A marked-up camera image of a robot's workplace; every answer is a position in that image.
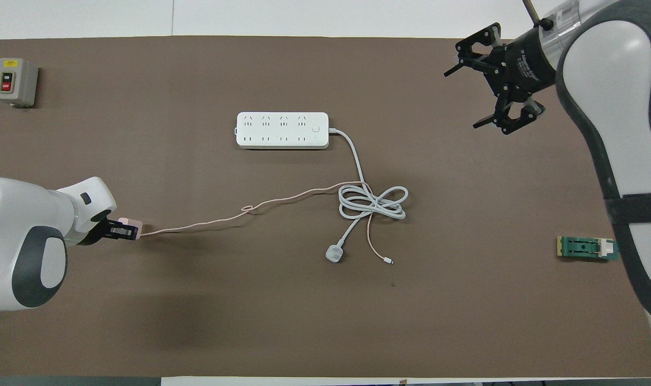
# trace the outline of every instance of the power cord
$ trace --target power cord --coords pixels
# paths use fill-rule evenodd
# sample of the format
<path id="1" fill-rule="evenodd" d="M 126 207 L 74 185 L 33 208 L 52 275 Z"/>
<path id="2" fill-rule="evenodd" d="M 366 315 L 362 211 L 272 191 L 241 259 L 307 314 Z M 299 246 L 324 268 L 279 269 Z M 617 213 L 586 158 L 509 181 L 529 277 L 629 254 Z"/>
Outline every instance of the power cord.
<path id="1" fill-rule="evenodd" d="M 360 179 L 359 181 L 347 181 L 347 182 L 336 183 L 335 185 L 329 186 L 328 188 L 310 189 L 307 191 L 303 191 L 298 195 L 289 196 L 285 198 L 275 198 L 273 200 L 264 201 L 255 206 L 247 205 L 240 209 L 241 213 L 233 217 L 220 218 L 218 220 L 212 220 L 207 222 L 198 222 L 196 224 L 186 225 L 184 227 L 161 229 L 155 232 L 142 234 L 141 237 L 170 233 L 170 232 L 180 232 L 185 229 L 199 227 L 202 225 L 211 225 L 220 222 L 232 221 L 248 213 L 254 212 L 258 208 L 267 205 L 269 203 L 284 203 L 287 201 L 296 200 L 308 194 L 317 195 L 318 193 L 326 193 L 328 191 L 333 190 L 334 188 L 339 188 L 338 198 L 340 200 L 340 215 L 342 215 L 342 217 L 344 218 L 352 220 L 352 222 L 349 225 L 349 228 L 347 228 L 347 230 L 345 231 L 345 234 L 342 235 L 340 240 L 337 242 L 337 244 L 333 244 L 330 247 L 328 247 L 328 250 L 325 253 L 325 257 L 327 257 L 329 261 L 339 262 L 340 259 L 342 258 L 342 255 L 344 254 L 344 251 L 342 250 L 342 245 L 345 243 L 352 229 L 354 229 L 354 227 L 359 223 L 359 221 L 367 217 L 368 225 L 366 227 L 366 236 L 369 242 L 370 249 L 372 249 L 375 255 L 377 255 L 377 257 L 380 257 L 382 261 L 386 262 L 387 264 L 394 264 L 394 261 L 392 259 L 386 256 L 382 256 L 372 245 L 372 241 L 370 240 L 370 223 L 372 220 L 372 215 L 374 215 L 374 213 L 379 213 L 384 216 L 394 218 L 396 220 L 401 220 L 405 218 L 406 213 L 401 207 L 401 203 L 403 203 L 403 201 L 405 201 L 406 198 L 408 198 L 409 191 L 406 188 L 404 188 L 404 186 L 393 186 L 387 189 L 386 191 L 383 191 L 382 194 L 379 196 L 374 195 L 370 190 L 370 186 L 366 183 L 366 180 L 364 179 L 364 174 L 361 169 L 361 162 L 359 161 L 359 155 L 356 152 L 356 147 L 354 146 L 353 142 L 349 138 L 349 135 L 345 134 L 345 132 L 338 129 L 329 129 L 328 132 L 330 134 L 341 135 L 342 137 L 344 137 L 345 140 L 347 140 L 349 147 L 351 147 L 351 152 L 354 155 L 354 161 L 356 162 L 356 169 L 359 173 L 359 179 Z M 401 198 L 397 200 L 390 200 L 389 198 L 385 198 L 386 196 L 391 195 L 395 191 L 401 191 L 403 193 Z M 345 209 L 353 211 L 355 212 L 355 214 L 349 214 L 345 212 Z"/>
<path id="2" fill-rule="evenodd" d="M 394 261 L 392 259 L 386 256 L 382 256 L 375 249 L 375 247 L 372 246 L 372 242 L 370 241 L 370 222 L 374 213 L 379 213 L 396 220 L 405 218 L 406 213 L 401 207 L 401 203 L 403 203 L 403 201 L 408 198 L 409 191 L 408 189 L 404 188 L 404 186 L 393 186 L 386 191 L 383 191 L 383 193 L 379 196 L 374 195 L 372 191 L 370 191 L 370 186 L 364 179 L 364 173 L 361 169 L 361 162 L 359 161 L 359 154 L 356 152 L 356 147 L 351 141 L 351 138 L 349 138 L 349 135 L 338 129 L 329 129 L 328 132 L 330 134 L 341 135 L 345 140 L 347 140 L 349 147 L 351 147 L 351 152 L 354 155 L 354 161 L 356 162 L 356 169 L 359 173 L 361 186 L 350 184 L 340 186 L 340 190 L 338 191 L 338 198 L 340 200 L 340 215 L 353 221 L 349 225 L 349 228 L 347 228 L 345 231 L 345 234 L 342 235 L 340 240 L 337 242 L 337 244 L 333 244 L 328 248 L 328 250 L 325 252 L 325 257 L 327 257 L 329 261 L 339 262 L 342 258 L 342 254 L 344 254 L 342 245 L 345 243 L 345 240 L 349 236 L 351 230 L 354 229 L 354 227 L 359 223 L 360 220 L 362 220 L 362 218 L 367 217 L 368 225 L 366 226 L 366 236 L 370 249 L 372 249 L 375 255 L 377 255 L 377 257 L 380 257 L 382 261 L 386 262 L 387 264 L 394 264 Z M 391 193 L 394 191 L 401 191 L 403 193 L 403 196 L 397 200 L 390 200 L 388 198 L 385 198 L 387 195 L 391 195 Z M 357 214 L 348 214 L 345 212 L 345 208 L 352 210 L 353 212 L 357 212 Z"/>

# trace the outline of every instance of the white power strip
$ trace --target white power strip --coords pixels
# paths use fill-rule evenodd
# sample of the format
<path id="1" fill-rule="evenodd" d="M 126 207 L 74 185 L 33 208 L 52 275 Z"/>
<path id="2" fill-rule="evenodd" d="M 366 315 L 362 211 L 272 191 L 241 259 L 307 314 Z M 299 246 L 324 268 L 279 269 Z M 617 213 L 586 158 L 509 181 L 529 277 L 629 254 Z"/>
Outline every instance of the white power strip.
<path id="1" fill-rule="evenodd" d="M 242 112 L 235 139 L 243 149 L 325 149 L 328 123 L 326 113 Z"/>

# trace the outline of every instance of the wire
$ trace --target wire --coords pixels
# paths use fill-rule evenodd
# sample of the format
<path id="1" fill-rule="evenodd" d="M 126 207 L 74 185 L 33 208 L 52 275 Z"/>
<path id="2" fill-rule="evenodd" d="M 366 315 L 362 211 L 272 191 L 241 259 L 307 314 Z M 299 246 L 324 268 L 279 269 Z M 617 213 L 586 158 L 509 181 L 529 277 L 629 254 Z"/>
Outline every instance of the wire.
<path id="1" fill-rule="evenodd" d="M 208 222 L 198 222 L 198 223 L 196 223 L 196 224 L 186 225 L 185 227 L 177 227 L 177 228 L 161 229 L 161 230 L 158 230 L 158 231 L 156 231 L 156 232 L 149 232 L 149 233 L 146 233 L 146 234 L 142 234 L 141 237 L 144 237 L 144 236 L 147 236 L 147 235 L 155 235 L 155 234 L 164 234 L 164 233 L 170 233 L 170 232 L 178 232 L 178 231 L 181 231 L 181 230 L 184 230 L 184 229 L 190 229 L 190 228 L 194 228 L 194 227 L 199 227 L 199 226 L 201 226 L 201 225 L 211 225 L 211 224 L 215 224 L 215 223 L 218 223 L 218 222 L 225 222 L 225 221 L 235 220 L 235 218 L 242 217 L 242 216 L 244 216 L 245 214 L 250 213 L 250 212 L 252 212 L 252 211 L 254 211 L 254 210 L 257 210 L 258 208 L 260 208 L 260 207 L 262 207 L 262 206 L 264 206 L 264 205 L 266 205 L 266 204 L 269 204 L 269 203 L 278 203 L 278 202 L 283 202 L 283 201 L 294 200 L 294 199 L 299 198 L 299 197 L 301 197 L 301 196 L 308 195 L 309 193 L 313 193 L 314 195 L 317 195 L 318 193 L 326 193 L 327 191 L 333 190 L 334 188 L 337 188 L 338 186 L 349 185 L 349 184 L 352 184 L 352 183 L 361 183 L 361 181 L 347 181 L 347 182 L 340 182 L 340 183 L 336 183 L 335 185 L 328 186 L 328 188 L 315 188 L 315 189 L 310 189 L 310 190 L 307 190 L 307 191 L 303 191 L 302 193 L 299 193 L 298 195 L 289 196 L 289 197 L 285 197 L 285 198 L 275 198 L 275 199 L 273 199 L 273 200 L 264 201 L 264 202 L 262 202 L 262 203 L 260 203 L 259 205 L 256 205 L 256 206 L 254 206 L 254 205 L 247 205 L 247 206 L 242 207 L 242 208 L 240 209 L 240 211 L 242 211 L 242 213 L 240 213 L 240 214 L 238 214 L 238 215 L 236 215 L 236 216 L 233 216 L 233 217 L 229 217 L 229 218 L 220 218 L 219 220 L 213 220 L 213 221 L 208 221 Z"/>
<path id="2" fill-rule="evenodd" d="M 340 200 L 340 215 L 342 217 L 347 218 L 349 220 L 353 220 L 353 222 L 349 225 L 349 228 L 345 231 L 345 234 L 342 236 L 340 241 L 338 241 L 337 246 L 342 247 L 342 245 L 345 243 L 345 240 L 349 236 L 350 232 L 354 227 L 359 223 L 359 221 L 362 218 L 368 218 L 368 225 L 366 227 L 366 237 L 369 242 L 370 249 L 374 252 L 377 257 L 380 257 L 382 261 L 388 263 L 388 264 L 394 264 L 394 261 L 390 259 L 389 257 L 382 256 L 374 246 L 372 246 L 372 241 L 370 240 L 370 222 L 372 222 L 372 215 L 374 213 L 379 213 L 384 216 L 394 218 L 396 220 L 401 220 L 403 218 L 406 218 L 406 213 L 404 212 L 404 209 L 401 207 L 401 203 L 406 200 L 409 196 L 409 191 L 408 189 L 404 188 L 404 186 L 393 186 L 386 191 L 383 191 L 383 193 L 379 196 L 376 196 L 372 193 L 370 190 L 370 186 L 366 183 L 366 180 L 364 179 L 364 173 L 361 169 L 361 161 L 359 161 L 359 154 L 356 151 L 356 147 L 354 146 L 354 143 L 351 141 L 351 138 L 349 138 L 349 135 L 347 135 L 345 132 L 342 130 L 338 129 L 330 129 L 330 134 L 337 134 L 341 135 L 344 137 L 345 140 L 347 140 L 347 143 L 349 144 L 349 147 L 351 147 L 351 152 L 354 156 L 354 161 L 356 162 L 356 169 L 359 173 L 359 178 L 361 179 L 360 183 L 361 186 L 356 186 L 356 185 L 343 185 L 340 187 L 340 190 L 338 191 L 338 198 Z M 401 198 L 397 200 L 390 200 L 388 198 L 385 198 L 387 195 L 391 195 L 395 191 L 401 191 L 403 195 Z M 357 212 L 357 214 L 348 214 L 345 212 L 345 208 L 348 210 L 351 210 L 353 212 Z"/>

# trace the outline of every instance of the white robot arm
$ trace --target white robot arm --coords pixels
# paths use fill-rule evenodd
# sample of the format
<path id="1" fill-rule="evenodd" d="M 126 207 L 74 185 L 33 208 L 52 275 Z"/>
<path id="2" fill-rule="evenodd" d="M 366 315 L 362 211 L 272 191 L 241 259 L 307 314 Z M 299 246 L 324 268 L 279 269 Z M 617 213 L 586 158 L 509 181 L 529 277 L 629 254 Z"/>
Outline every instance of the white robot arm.
<path id="1" fill-rule="evenodd" d="M 533 93 L 558 97 L 592 154 L 632 288 L 651 327 L 651 0 L 569 0 L 509 44 L 499 24 L 456 44 L 457 64 L 481 71 L 497 97 L 494 124 L 504 134 L 544 112 Z M 489 54 L 472 51 L 480 42 Z M 520 117 L 509 118 L 521 102 Z"/>
<path id="2" fill-rule="evenodd" d="M 63 283 L 66 247 L 139 229 L 107 219 L 116 205 L 98 177 L 59 190 L 0 178 L 0 311 L 36 308 Z"/>

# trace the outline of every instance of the white plug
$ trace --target white plug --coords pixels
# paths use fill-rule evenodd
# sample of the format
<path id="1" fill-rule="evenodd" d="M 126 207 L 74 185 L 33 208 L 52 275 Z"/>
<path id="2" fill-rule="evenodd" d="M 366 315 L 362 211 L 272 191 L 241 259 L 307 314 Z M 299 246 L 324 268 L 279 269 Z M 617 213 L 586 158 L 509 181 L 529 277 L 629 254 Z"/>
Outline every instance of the white plug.
<path id="1" fill-rule="evenodd" d="M 123 225 L 130 225 L 137 228 L 137 236 L 135 236 L 135 240 L 139 240 L 139 238 L 142 236 L 142 228 L 144 228 L 143 222 L 139 220 L 132 220 L 132 218 L 127 217 L 119 218 L 118 222 L 121 222 Z"/>
<path id="2" fill-rule="evenodd" d="M 338 247 L 337 245 L 331 245 L 328 247 L 327 251 L 325 252 L 325 257 L 332 262 L 340 262 L 340 259 L 342 258 L 342 254 L 344 254 L 344 251 L 342 251 L 342 248 Z"/>

